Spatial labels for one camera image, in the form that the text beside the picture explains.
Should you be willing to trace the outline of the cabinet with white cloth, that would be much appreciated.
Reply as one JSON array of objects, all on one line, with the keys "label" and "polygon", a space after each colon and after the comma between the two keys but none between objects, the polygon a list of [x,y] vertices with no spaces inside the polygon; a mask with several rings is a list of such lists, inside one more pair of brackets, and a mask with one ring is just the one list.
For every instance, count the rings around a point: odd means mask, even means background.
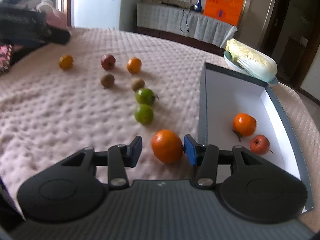
[{"label": "cabinet with white cloth", "polygon": [[237,27],[199,12],[163,4],[137,4],[137,33],[223,55]]}]

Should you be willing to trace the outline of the yellow orange citrus fruit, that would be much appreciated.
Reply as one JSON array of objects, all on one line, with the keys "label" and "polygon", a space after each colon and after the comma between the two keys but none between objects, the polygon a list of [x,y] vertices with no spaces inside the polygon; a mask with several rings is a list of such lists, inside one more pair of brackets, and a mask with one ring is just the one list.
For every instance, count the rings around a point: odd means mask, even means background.
[{"label": "yellow orange citrus fruit", "polygon": [[59,67],[66,71],[73,68],[73,57],[71,55],[63,55],[59,59]]}]

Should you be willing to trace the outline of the green lime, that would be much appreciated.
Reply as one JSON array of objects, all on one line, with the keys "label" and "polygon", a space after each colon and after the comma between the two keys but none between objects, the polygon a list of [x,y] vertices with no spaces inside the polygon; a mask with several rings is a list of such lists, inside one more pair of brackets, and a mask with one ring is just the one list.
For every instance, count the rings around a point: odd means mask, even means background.
[{"label": "green lime", "polygon": [[147,104],[139,104],[134,112],[135,120],[143,125],[148,125],[153,121],[153,109]]},{"label": "green lime", "polygon": [[135,99],[139,104],[152,106],[157,98],[157,94],[148,88],[140,88],[135,92]]}]

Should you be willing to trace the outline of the orange paper bag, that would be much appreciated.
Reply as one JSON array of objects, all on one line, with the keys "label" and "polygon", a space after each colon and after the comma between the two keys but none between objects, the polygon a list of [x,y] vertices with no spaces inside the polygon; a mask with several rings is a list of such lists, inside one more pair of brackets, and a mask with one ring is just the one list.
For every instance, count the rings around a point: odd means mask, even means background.
[{"label": "orange paper bag", "polygon": [[238,26],[244,0],[206,0],[203,14],[233,26]]}]

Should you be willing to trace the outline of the white shallow cardboard box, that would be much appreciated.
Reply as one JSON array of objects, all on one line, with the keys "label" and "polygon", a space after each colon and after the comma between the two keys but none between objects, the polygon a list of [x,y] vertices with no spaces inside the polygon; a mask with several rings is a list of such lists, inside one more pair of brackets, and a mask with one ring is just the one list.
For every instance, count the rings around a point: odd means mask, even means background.
[{"label": "white shallow cardboard box", "polygon": [[268,83],[206,62],[200,75],[199,144],[221,150],[235,145],[251,148],[264,136],[270,145],[263,158],[298,178],[308,198],[304,211],[314,209],[312,187],[302,148],[279,99]]}]

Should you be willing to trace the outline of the large orange tangerine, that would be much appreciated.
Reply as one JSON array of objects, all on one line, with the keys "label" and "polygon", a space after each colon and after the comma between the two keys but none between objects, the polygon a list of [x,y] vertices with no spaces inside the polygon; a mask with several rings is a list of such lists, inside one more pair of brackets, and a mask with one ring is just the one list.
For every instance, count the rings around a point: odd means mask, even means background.
[{"label": "large orange tangerine", "polygon": [[174,164],[183,156],[183,145],[179,136],[171,130],[161,129],[152,137],[154,156],[165,164]]}]

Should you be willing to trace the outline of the small orange citrus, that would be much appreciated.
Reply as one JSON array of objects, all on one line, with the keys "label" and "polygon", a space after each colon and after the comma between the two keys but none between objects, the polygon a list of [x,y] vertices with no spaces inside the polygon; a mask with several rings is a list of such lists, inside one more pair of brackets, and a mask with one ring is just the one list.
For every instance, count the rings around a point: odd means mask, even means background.
[{"label": "small orange citrus", "polygon": [[141,60],[137,57],[132,57],[129,59],[126,68],[131,74],[137,74],[140,72],[141,66]]}]

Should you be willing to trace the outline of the orange tangerine with stem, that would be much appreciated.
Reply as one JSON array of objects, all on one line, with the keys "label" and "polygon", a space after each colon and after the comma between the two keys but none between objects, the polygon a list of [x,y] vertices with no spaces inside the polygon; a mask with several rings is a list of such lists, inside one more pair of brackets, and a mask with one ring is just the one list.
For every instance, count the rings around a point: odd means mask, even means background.
[{"label": "orange tangerine with stem", "polygon": [[238,113],[233,119],[232,131],[241,142],[242,137],[249,137],[255,133],[257,121],[246,113]]}]

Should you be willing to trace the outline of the white chest freezer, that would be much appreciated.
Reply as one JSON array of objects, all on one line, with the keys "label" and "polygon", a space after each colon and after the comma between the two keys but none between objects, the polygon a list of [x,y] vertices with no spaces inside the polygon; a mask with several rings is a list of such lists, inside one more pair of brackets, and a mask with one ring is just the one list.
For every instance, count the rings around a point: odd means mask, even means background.
[{"label": "white chest freezer", "polygon": [[140,0],[72,0],[71,24],[133,32]]}]

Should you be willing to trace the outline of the dark red apple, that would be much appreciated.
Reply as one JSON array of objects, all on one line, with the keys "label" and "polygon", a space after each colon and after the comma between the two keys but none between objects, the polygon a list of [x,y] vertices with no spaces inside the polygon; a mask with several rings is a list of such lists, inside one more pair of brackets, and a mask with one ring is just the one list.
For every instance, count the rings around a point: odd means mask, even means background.
[{"label": "dark red apple", "polygon": [[105,71],[112,70],[115,67],[116,58],[111,55],[104,55],[101,59],[101,66]]}]

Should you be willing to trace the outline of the small red apple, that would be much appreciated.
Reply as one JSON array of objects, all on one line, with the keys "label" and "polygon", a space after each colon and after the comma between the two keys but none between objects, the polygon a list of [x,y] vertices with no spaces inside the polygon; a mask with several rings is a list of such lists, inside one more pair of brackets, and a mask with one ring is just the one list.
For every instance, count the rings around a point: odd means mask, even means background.
[{"label": "small red apple", "polygon": [[267,137],[265,137],[262,134],[259,134],[257,136],[255,136],[249,143],[249,147],[251,152],[257,154],[257,155],[265,155],[268,152],[273,153],[270,150],[270,142],[267,139]]}]

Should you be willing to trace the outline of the brown kiwi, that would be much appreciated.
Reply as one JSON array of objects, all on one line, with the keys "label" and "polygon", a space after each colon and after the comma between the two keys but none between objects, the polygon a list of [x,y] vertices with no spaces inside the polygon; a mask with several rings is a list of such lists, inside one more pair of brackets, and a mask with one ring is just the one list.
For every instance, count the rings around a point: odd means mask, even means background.
[{"label": "brown kiwi", "polygon": [[136,92],[137,90],[143,88],[145,86],[145,81],[140,78],[134,78],[131,82],[131,89]]},{"label": "brown kiwi", "polygon": [[104,88],[111,88],[115,83],[115,78],[112,74],[106,74],[100,79],[100,84]]}]

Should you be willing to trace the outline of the light blue plate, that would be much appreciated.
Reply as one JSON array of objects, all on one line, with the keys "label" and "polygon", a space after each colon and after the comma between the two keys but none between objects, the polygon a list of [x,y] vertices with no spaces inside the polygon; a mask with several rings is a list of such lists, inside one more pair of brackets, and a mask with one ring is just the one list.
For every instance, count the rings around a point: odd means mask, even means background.
[{"label": "light blue plate", "polygon": [[260,80],[259,77],[253,75],[252,73],[248,72],[247,70],[245,70],[244,68],[242,68],[242,66],[240,66],[240,64],[238,64],[237,62],[234,62],[232,60],[232,56],[231,54],[228,52],[228,51],[224,51],[223,52],[223,57],[225,59],[225,62],[227,63],[228,67],[231,68],[231,70],[234,70],[236,72],[239,72],[239,73],[242,73],[242,74],[245,74],[245,75],[248,75],[248,76],[252,76],[252,77],[255,77],[257,79]]}]

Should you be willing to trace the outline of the napa cabbage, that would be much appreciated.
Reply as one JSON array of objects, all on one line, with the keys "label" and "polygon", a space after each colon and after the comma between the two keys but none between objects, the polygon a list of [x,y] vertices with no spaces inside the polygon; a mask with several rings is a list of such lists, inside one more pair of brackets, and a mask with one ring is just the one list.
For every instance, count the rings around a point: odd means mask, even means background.
[{"label": "napa cabbage", "polygon": [[278,71],[276,62],[264,53],[232,38],[226,42],[226,53],[231,61],[248,74],[271,83]]}]

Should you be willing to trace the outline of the blue glass bottle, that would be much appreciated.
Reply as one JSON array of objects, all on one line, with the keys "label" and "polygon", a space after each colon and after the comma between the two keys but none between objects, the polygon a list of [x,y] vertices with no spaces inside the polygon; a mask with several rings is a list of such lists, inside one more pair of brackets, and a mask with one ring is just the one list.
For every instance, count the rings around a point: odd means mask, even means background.
[{"label": "blue glass bottle", "polygon": [[202,0],[197,0],[196,4],[194,5],[195,12],[202,12]]}]

